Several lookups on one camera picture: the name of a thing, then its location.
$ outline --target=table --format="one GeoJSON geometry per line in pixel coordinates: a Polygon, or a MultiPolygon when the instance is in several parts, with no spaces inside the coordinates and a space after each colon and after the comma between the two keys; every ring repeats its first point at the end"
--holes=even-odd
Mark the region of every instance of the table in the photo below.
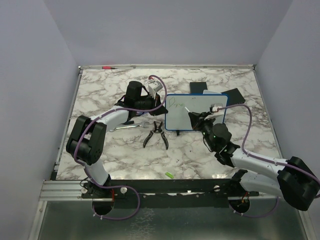
{"type": "MultiPolygon", "coordinates": [[[[148,83],[149,75],[157,75],[165,82],[168,93],[189,93],[189,82],[206,81],[208,90],[223,92],[238,88],[246,104],[252,109],[253,122],[246,148],[258,154],[278,158],[276,142],[269,118],[252,69],[202,68],[202,69],[86,69],[82,73],[74,108],[67,129],[67,138],[77,117],[94,116],[109,110],[126,92],[130,81],[148,83]]],[[[144,115],[133,118],[135,122],[164,121],[165,116],[144,115]]],[[[232,133],[232,141],[240,145],[247,131],[249,113],[244,107],[228,109],[225,123],[232,133]]],[[[105,136],[101,160],[112,179],[211,179],[231,177],[237,170],[221,165],[214,154],[203,144],[199,132],[165,131],[169,142],[166,150],[161,137],[156,134],[146,148],[143,141],[149,128],[121,129],[105,136]]],[[[60,157],[57,180],[80,180],[86,177],[79,164],[66,152],[66,142],[60,157]]]]}

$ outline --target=silver wrench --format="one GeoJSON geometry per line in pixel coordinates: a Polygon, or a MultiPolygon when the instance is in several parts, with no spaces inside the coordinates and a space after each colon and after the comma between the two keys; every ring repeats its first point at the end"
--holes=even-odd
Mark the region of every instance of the silver wrench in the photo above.
{"type": "Polygon", "coordinates": [[[147,128],[148,125],[149,125],[149,122],[147,122],[147,121],[142,121],[139,123],[133,123],[133,124],[129,124],[129,125],[119,125],[115,129],[110,130],[110,132],[114,132],[117,129],[129,129],[129,128],[136,128],[136,127],[147,128]]]}

